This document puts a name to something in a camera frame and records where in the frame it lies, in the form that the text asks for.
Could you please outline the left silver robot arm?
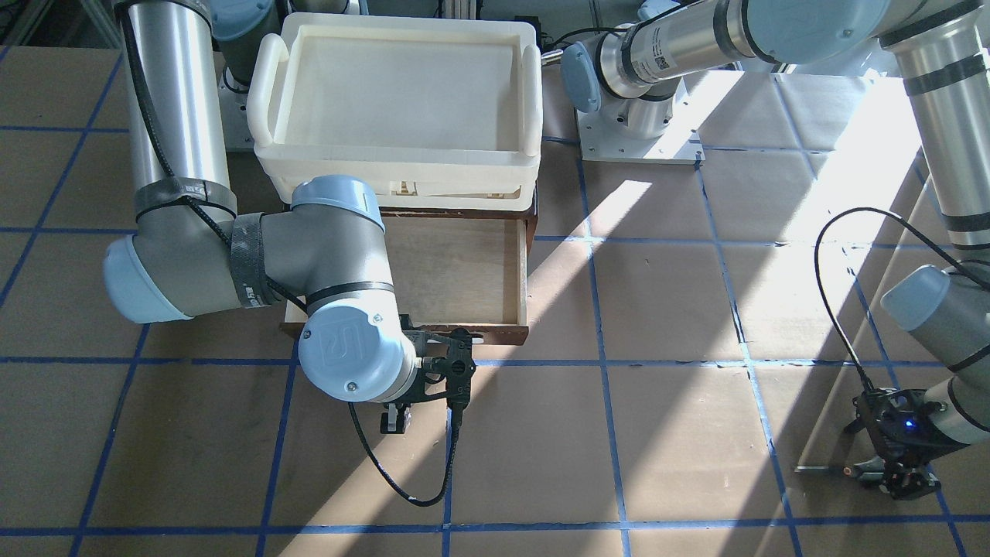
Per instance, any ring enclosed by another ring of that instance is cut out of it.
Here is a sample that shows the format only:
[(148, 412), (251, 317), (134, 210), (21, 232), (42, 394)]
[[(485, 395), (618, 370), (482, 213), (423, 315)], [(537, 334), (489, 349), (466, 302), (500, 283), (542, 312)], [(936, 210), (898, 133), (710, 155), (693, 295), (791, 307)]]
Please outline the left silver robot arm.
[(658, 1), (646, 18), (579, 32), (555, 52), (584, 155), (632, 162), (672, 138), (673, 113), (711, 122), (752, 66), (779, 101), (811, 183), (799, 208), (826, 234), (863, 224), (871, 248), (930, 249), (877, 272), (852, 334), (831, 306), (862, 391), (844, 436), (859, 464), (806, 466), (896, 501), (935, 494), (931, 463), (988, 441), (988, 49), (986, 1)]

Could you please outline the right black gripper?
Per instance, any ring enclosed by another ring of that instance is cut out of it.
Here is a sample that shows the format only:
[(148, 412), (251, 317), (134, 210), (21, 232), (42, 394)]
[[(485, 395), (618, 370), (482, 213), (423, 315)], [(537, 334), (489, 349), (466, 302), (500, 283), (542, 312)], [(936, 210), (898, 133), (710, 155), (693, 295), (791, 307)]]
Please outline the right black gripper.
[(411, 421), (410, 402), (383, 403), (379, 432), (381, 434), (405, 434)]

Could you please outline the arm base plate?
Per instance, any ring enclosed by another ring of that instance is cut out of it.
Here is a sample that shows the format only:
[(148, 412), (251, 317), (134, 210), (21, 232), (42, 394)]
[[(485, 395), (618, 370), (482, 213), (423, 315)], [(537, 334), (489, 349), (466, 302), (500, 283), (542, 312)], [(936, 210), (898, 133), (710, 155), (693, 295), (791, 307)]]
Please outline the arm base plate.
[(247, 120), (247, 85), (241, 84), (225, 67), (218, 82), (220, 123), (222, 123), (225, 149), (228, 152), (251, 152), (254, 138)]
[(681, 77), (655, 84), (634, 99), (605, 94), (598, 111), (575, 113), (582, 158), (700, 165), (705, 155), (689, 100)]

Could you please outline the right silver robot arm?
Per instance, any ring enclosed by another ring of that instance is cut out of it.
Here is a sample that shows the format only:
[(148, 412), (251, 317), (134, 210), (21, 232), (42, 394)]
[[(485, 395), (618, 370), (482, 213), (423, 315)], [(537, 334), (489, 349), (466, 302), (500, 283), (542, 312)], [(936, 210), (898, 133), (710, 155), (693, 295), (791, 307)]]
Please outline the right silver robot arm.
[(304, 372), (345, 402), (386, 406), (401, 432), (423, 380), (404, 334), (374, 191), (352, 176), (298, 186), (290, 208), (238, 212), (230, 189), (206, 1), (116, 1), (131, 78), (138, 232), (110, 244), (104, 285), (137, 323), (285, 300), (308, 316)]

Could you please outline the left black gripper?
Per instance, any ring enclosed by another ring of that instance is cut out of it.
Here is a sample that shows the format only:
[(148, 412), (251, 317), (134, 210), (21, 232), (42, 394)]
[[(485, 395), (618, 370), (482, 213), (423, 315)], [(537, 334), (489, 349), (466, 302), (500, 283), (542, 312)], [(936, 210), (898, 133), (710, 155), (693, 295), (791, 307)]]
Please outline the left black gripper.
[(893, 500), (918, 500), (941, 490), (927, 464), (966, 447), (931, 421), (944, 403), (927, 402), (923, 389), (873, 389), (852, 404), (851, 433), (865, 430), (878, 456), (847, 466), (848, 478), (882, 484)]

